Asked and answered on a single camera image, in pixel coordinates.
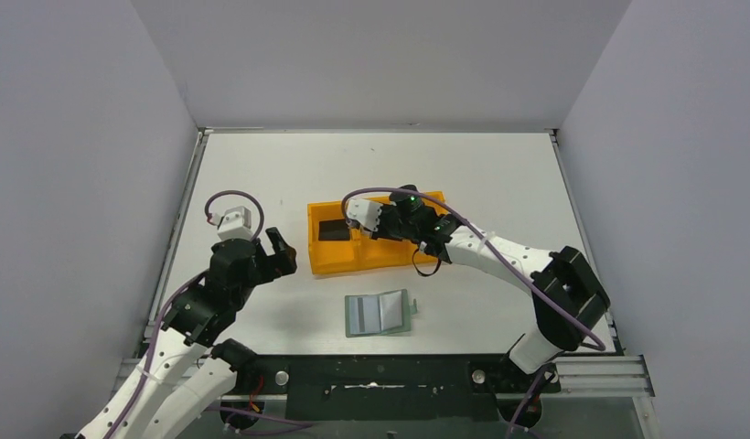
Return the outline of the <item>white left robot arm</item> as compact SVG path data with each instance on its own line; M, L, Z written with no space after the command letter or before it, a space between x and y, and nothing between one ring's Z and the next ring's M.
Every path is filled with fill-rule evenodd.
M296 250L280 231L260 240L214 244L208 269L163 305L148 348L121 387L77 438L175 438L215 400L232 390L256 355L219 337L236 320L255 287L297 270Z

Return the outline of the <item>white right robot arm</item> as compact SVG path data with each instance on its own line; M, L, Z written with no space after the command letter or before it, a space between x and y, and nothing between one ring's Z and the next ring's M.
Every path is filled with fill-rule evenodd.
M408 241L440 262L479 270L528 295L536 324L508 351L522 372L531 374L564 352L576 351L605 316L610 299L584 254L571 246L559 251L533 248L484 231L446 204L406 185L385 203L353 200L348 223L373 240Z

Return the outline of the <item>green card holder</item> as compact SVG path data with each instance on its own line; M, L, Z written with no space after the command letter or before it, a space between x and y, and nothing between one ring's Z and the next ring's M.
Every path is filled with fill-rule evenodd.
M346 295L344 312L346 337L389 336L412 330L418 306L406 289L400 289Z

